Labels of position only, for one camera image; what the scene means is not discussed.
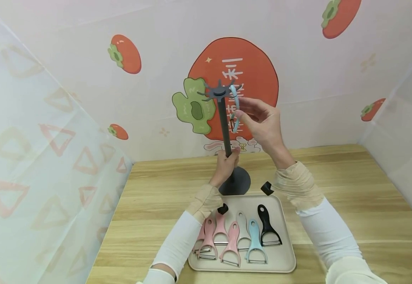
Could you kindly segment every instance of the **beige tray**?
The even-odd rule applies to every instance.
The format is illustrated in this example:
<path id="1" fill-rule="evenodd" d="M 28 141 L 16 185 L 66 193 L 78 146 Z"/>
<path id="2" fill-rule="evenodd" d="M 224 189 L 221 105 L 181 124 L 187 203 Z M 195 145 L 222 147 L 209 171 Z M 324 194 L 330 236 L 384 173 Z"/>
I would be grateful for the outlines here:
<path id="1" fill-rule="evenodd" d="M 198 259 L 193 253 L 188 257 L 188 264 L 197 271 L 230 271 L 230 272 L 266 272 L 266 273 L 290 273 L 296 268 L 296 256 L 294 254 L 293 245 L 289 238 L 286 221 L 283 214 L 283 208 L 280 200 L 275 196 L 266 195 L 236 195 L 224 196 L 223 202 L 229 207 L 226 213 L 225 228 L 229 229 L 231 223 L 236 220 L 237 212 L 244 212 L 247 217 L 247 222 L 250 219 L 255 219 L 259 225 L 259 232 L 261 233 L 263 224 L 258 216 L 257 207 L 260 204 L 266 206 L 272 227 L 280 235 L 283 245 L 264 247 L 268 257 L 267 264 L 253 264 L 247 263 L 245 255 L 247 251 L 239 251 L 241 257 L 241 266 L 236 267 L 230 264 L 221 263 L 217 260 Z M 266 234 L 264 241 L 277 240 L 274 234 Z M 226 241 L 226 236 L 218 234 L 215 237 L 215 242 Z M 196 243 L 196 248 L 200 247 L 202 242 Z M 248 240 L 241 240 L 239 247 L 248 247 L 250 242 Z M 223 252 L 225 246 L 216 246 L 218 256 Z M 237 262 L 237 256 L 232 252 L 227 252 L 224 256 L 225 260 Z M 264 260 L 263 254 L 260 251 L 253 251 L 251 259 Z"/>

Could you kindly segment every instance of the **wood grain surface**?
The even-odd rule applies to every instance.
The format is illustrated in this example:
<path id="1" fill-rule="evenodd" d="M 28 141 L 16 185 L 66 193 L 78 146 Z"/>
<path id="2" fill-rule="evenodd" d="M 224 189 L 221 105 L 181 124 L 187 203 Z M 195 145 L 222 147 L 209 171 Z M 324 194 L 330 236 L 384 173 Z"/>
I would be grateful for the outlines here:
<path id="1" fill-rule="evenodd" d="M 412 209 L 371 155 L 355 144 L 292 150 L 315 177 L 356 237 L 371 269 L 389 284 L 412 283 Z M 197 189 L 208 182 L 215 157 L 134 165 L 87 284 L 133 284 L 145 278 L 158 249 Z M 265 153 L 240 156 L 252 179 L 248 194 L 272 180 Z M 196 272 L 188 264 L 179 284 L 320 284 L 325 270 L 287 200 L 281 200 L 295 249 L 291 274 Z"/>

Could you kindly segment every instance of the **stand pole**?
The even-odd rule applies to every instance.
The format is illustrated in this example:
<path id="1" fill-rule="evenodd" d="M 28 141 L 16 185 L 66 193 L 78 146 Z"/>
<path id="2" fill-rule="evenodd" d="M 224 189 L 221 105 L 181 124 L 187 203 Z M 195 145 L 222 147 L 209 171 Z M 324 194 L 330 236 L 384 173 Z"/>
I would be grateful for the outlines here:
<path id="1" fill-rule="evenodd" d="M 226 105 L 225 99 L 221 99 L 220 102 L 217 102 L 218 105 L 218 114 L 220 115 L 220 123 L 222 125 L 222 134 L 223 134 L 223 144 L 225 147 L 226 157 L 229 157 L 232 154 L 231 151 L 231 141 L 229 139 L 229 128 L 228 128 L 228 115 L 226 114 Z M 230 182 L 234 182 L 234 174 L 232 173 L 229 177 Z"/>

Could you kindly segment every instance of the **wall decal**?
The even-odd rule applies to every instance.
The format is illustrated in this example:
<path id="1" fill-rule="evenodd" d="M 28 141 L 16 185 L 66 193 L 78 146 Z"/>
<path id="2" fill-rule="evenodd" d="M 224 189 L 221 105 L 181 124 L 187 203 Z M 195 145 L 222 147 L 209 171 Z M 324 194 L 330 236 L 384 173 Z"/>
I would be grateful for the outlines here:
<path id="1" fill-rule="evenodd" d="M 123 157 L 121 157 L 119 165 L 116 168 L 116 171 L 121 174 L 125 174 L 127 172 L 127 166 L 125 165 Z"/>
<path id="2" fill-rule="evenodd" d="M 83 208 L 86 209 L 97 191 L 97 186 L 82 186 L 78 188 L 78 191 L 80 192 L 81 205 L 83 205 Z"/>
<path id="3" fill-rule="evenodd" d="M 110 124 L 110 126 L 108 127 L 108 132 L 110 132 L 111 135 L 119 138 L 120 140 L 127 140 L 129 138 L 127 131 L 125 131 L 125 129 L 121 126 L 114 123 Z"/>
<path id="4" fill-rule="evenodd" d="M 364 73 L 365 71 L 367 71 L 368 67 L 374 66 L 376 64 L 376 53 L 373 53 L 368 60 L 364 60 L 360 66 L 362 67 L 362 69 L 360 70 L 360 72 Z"/>
<path id="5" fill-rule="evenodd" d="M 167 137 L 168 134 L 170 134 L 170 132 L 167 131 L 165 128 L 162 127 L 162 129 L 160 130 L 159 134 L 163 135 L 164 137 Z"/>
<path id="6" fill-rule="evenodd" d="M 18 144 L 17 149 L 9 150 L 6 145 L 15 141 Z M 12 126 L 0 134 L 0 157 L 14 161 L 23 161 L 34 158 L 35 153 L 29 140 L 21 133 L 18 128 Z"/>
<path id="7" fill-rule="evenodd" d="M 116 65 L 125 72 L 137 74 L 141 71 L 140 52 L 133 42 L 125 36 L 113 36 L 108 53 L 111 60 L 116 62 Z"/>
<path id="8" fill-rule="evenodd" d="M 42 207 L 31 228 L 33 230 L 47 230 L 65 225 L 69 222 L 69 219 L 70 216 L 67 210 L 62 207 L 60 198 L 54 195 Z"/>
<path id="9" fill-rule="evenodd" d="M 44 68 L 40 63 L 32 57 L 30 54 L 27 54 L 26 51 L 22 51 L 18 47 L 15 47 L 14 45 L 8 46 L 6 50 L 1 50 L 2 57 L 4 58 L 4 61 L 6 62 L 7 68 L 9 69 L 10 74 L 15 77 L 15 78 L 28 78 L 31 77 L 32 75 L 38 74 L 42 71 L 44 71 Z M 17 70 L 15 67 L 15 64 L 12 63 L 11 55 L 12 54 L 17 54 L 20 58 L 25 58 L 26 60 L 29 60 L 32 63 L 32 66 L 25 71 L 20 71 Z"/>
<path id="10" fill-rule="evenodd" d="M 54 125 L 39 124 L 39 127 L 42 131 L 42 134 L 48 140 L 48 143 L 50 143 L 51 149 L 53 149 L 54 153 L 58 157 L 62 156 L 62 154 L 64 153 L 64 151 L 67 148 L 68 144 L 70 143 L 72 138 L 76 135 L 76 132 L 74 132 L 74 131 L 64 129 L 64 128 L 60 128 L 60 127 L 57 127 L 57 126 L 54 126 Z M 56 141 L 54 140 L 53 135 L 51 134 L 52 132 L 54 132 L 56 134 L 54 137 L 56 137 L 57 135 L 59 135 L 61 133 L 65 134 L 65 135 L 69 135 L 70 137 L 67 138 L 66 140 L 64 140 L 63 143 L 58 146 L 56 144 Z"/>
<path id="11" fill-rule="evenodd" d="M 109 194 L 105 194 L 99 207 L 100 214 L 109 214 L 114 211 L 113 200 Z"/>
<path id="12" fill-rule="evenodd" d="M 44 251 L 42 251 L 35 257 L 35 260 L 42 265 L 46 265 L 45 263 L 47 262 L 47 258 L 51 257 L 50 262 L 47 265 L 47 271 L 52 272 L 56 268 L 59 262 L 59 259 L 62 256 L 64 251 L 65 251 L 65 247 L 63 246 L 60 246 L 59 248 L 56 248 L 56 247 L 46 248 L 44 249 Z"/>
<path id="13" fill-rule="evenodd" d="M 362 0 L 331 0 L 323 13 L 323 35 L 334 39 L 354 20 Z"/>
<path id="14" fill-rule="evenodd" d="M 223 85 L 235 80 L 239 97 L 261 99 L 273 107 L 278 99 L 278 78 L 269 57 L 253 43 L 236 37 L 216 39 L 211 42 L 194 62 L 189 78 L 202 78 L 206 83 L 216 86 L 218 80 Z M 230 116 L 235 110 L 234 99 L 226 98 L 227 112 Z M 211 140 L 222 140 L 220 117 L 215 112 L 214 117 L 207 121 L 211 131 L 203 133 Z M 229 125 L 231 140 L 237 136 L 250 140 L 252 135 L 248 128 L 239 125 L 236 133 L 232 133 L 233 125 Z"/>
<path id="15" fill-rule="evenodd" d="M 29 191 L 29 186 L 18 185 L 17 183 L 10 183 L 6 181 L 0 181 L 0 192 L 9 192 L 10 194 L 19 194 L 18 198 L 15 200 L 15 203 L 12 207 L 8 207 L 0 198 L 0 216 L 2 218 L 10 217 L 13 212 L 23 201 Z"/>
<path id="16" fill-rule="evenodd" d="M 378 99 L 376 102 L 373 102 L 373 104 L 367 105 L 360 115 L 362 121 L 371 121 L 385 100 L 386 99 Z"/>
<path id="17" fill-rule="evenodd" d="M 67 273 L 67 277 L 77 274 L 81 270 L 87 268 L 87 266 L 88 261 L 86 250 L 84 250 L 84 248 L 81 247 L 70 266 L 69 272 Z"/>
<path id="18" fill-rule="evenodd" d="M 103 242 L 103 239 L 105 238 L 105 234 L 106 234 L 107 230 L 108 230 L 108 227 L 100 227 L 97 230 L 97 234 L 95 234 L 95 235 L 96 235 L 97 240 L 99 241 L 99 243 Z"/>
<path id="19" fill-rule="evenodd" d="M 100 144 L 100 151 L 102 152 L 105 163 L 107 163 L 111 161 L 111 158 L 113 158 L 113 155 L 116 152 L 116 149 L 111 145 L 102 143 Z"/>
<path id="20" fill-rule="evenodd" d="M 215 114 L 215 104 L 213 101 L 203 101 L 203 93 L 206 90 L 202 78 L 184 80 L 185 95 L 181 92 L 173 95 L 172 101 L 176 108 L 176 114 L 180 121 L 193 125 L 193 132 L 197 134 L 208 134 L 211 127 L 208 120 Z"/>
<path id="21" fill-rule="evenodd" d="M 236 137 L 236 140 L 231 140 L 231 149 L 235 149 L 240 147 L 241 153 L 259 153 L 261 152 L 261 148 L 259 144 L 254 139 L 246 140 L 244 137 Z M 223 141 L 214 141 L 210 144 L 204 145 L 204 149 L 208 150 L 209 152 L 214 152 L 216 155 L 220 150 L 224 150 Z"/>
<path id="22" fill-rule="evenodd" d="M 86 155 L 87 164 L 84 165 L 83 157 Z M 77 161 L 73 165 L 74 170 L 80 171 L 84 174 L 90 174 L 92 176 L 96 175 L 99 172 L 99 167 L 93 159 L 92 153 L 89 150 L 89 147 L 85 146 Z"/>
<path id="23" fill-rule="evenodd" d="M 72 99 L 70 98 L 69 94 L 62 88 L 57 89 L 56 92 L 48 95 L 43 100 L 47 104 L 57 108 L 58 110 L 62 110 L 64 112 L 73 111 Z"/>

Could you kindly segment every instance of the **person's right hand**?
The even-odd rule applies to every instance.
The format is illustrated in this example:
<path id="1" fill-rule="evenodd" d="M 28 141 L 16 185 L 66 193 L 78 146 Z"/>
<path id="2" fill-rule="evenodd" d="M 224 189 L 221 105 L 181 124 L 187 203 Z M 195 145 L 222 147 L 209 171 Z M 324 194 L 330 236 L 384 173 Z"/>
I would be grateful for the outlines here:
<path id="1" fill-rule="evenodd" d="M 283 143 L 280 110 L 260 99 L 239 98 L 239 103 L 240 110 L 236 111 L 236 116 L 247 125 L 254 140 L 271 156 L 277 168 L 295 164 Z"/>

